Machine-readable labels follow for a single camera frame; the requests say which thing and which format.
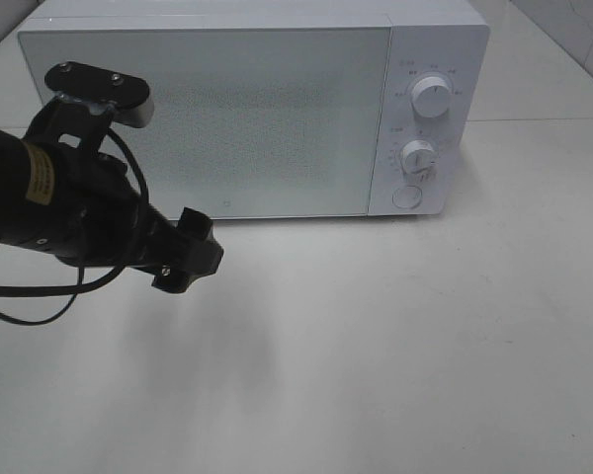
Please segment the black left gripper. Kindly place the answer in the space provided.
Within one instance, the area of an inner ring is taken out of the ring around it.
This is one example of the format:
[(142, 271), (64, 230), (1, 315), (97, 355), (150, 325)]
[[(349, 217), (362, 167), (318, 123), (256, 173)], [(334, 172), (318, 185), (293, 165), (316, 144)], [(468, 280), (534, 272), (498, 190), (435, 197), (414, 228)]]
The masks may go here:
[(150, 204), (142, 170), (112, 127), (114, 112), (51, 101), (25, 134), (47, 179), (44, 204), (60, 236), (53, 252), (66, 264), (151, 270), (153, 287), (184, 293), (222, 260), (213, 221), (185, 207), (176, 228)]

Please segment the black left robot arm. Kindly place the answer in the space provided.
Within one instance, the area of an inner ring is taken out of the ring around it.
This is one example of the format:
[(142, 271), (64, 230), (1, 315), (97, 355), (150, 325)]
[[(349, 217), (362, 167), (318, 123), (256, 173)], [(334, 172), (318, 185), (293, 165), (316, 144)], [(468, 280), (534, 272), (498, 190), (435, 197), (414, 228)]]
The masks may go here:
[(75, 268), (140, 270), (182, 293), (216, 273), (223, 249), (206, 215), (184, 208), (172, 224), (150, 204), (116, 119), (53, 100), (24, 137), (0, 130), (0, 243)]

